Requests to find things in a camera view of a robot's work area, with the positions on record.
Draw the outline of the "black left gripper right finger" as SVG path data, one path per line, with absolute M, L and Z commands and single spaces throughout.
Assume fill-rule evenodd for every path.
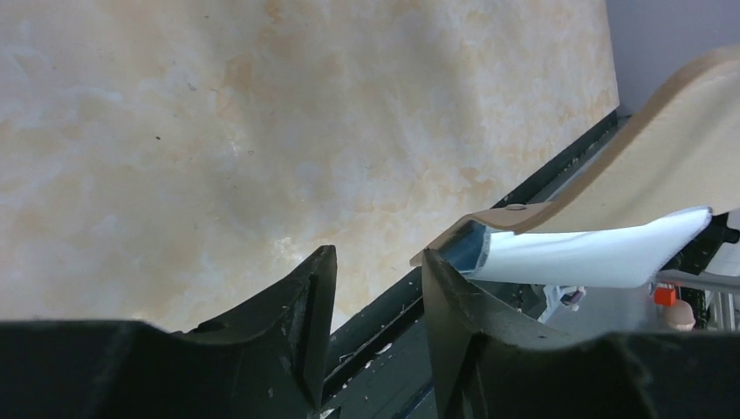
M 454 418 L 736 418 L 739 336 L 608 333 L 581 340 L 486 310 L 489 343 Z

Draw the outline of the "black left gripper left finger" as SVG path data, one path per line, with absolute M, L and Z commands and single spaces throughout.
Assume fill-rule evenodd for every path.
M 183 333 L 136 320 L 5 321 L 4 418 L 311 418 L 321 409 L 336 250 L 324 245 Z

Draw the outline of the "beige leather card holder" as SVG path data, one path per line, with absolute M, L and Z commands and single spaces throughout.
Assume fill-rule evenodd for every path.
M 664 82 L 585 172 L 551 202 L 469 213 L 411 258 L 444 256 L 483 231 L 467 278 L 636 288 L 713 216 L 739 207 L 739 48 L 725 46 Z

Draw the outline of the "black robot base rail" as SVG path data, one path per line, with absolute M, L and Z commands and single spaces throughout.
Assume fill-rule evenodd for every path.
M 478 231 L 465 225 L 332 335 L 320 417 L 463 415 L 463 384 L 489 343 L 486 310 L 522 320 L 545 303 L 526 285 L 462 277 Z

